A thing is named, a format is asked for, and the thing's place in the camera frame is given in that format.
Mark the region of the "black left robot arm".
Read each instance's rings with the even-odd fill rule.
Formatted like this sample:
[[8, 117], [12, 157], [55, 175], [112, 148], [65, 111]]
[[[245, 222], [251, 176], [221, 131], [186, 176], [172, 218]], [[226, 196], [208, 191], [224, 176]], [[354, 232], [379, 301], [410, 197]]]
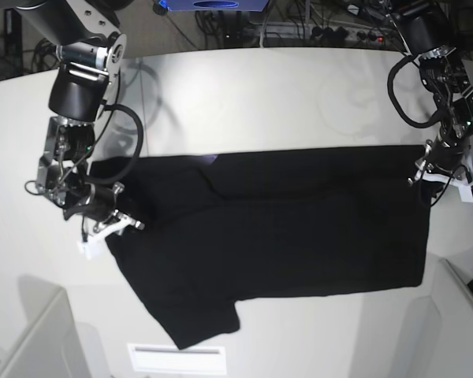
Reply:
[[[428, 174], [453, 180], [463, 169], [468, 181], [466, 153], [473, 136], [473, 86], [457, 51], [455, 34], [436, 1], [387, 1], [388, 17], [395, 26], [407, 53], [390, 70], [387, 79], [389, 99], [400, 118], [416, 129], [439, 125], [433, 142], [416, 163], [417, 173], [409, 180], [421, 182]], [[394, 92], [397, 73], [408, 64], [417, 64], [423, 86], [433, 95], [436, 110], [426, 121], [411, 119]]]

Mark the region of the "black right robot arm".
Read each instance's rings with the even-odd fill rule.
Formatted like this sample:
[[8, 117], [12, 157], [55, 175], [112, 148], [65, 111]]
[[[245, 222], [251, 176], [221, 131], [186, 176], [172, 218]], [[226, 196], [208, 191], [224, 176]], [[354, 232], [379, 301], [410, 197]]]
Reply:
[[[121, 182], [140, 157], [144, 129], [138, 115], [118, 102], [109, 102], [121, 84], [121, 63], [127, 45], [113, 10], [93, 1], [18, 1], [14, 9], [54, 44], [58, 74], [48, 102], [54, 116], [37, 168], [33, 195], [42, 196], [63, 212], [66, 220], [81, 215], [95, 223], [83, 231], [84, 243], [104, 239], [127, 227], [144, 224], [118, 209]], [[136, 148], [127, 165], [107, 178], [88, 174], [88, 160], [101, 135], [95, 122], [104, 113], [122, 112], [134, 122]]]

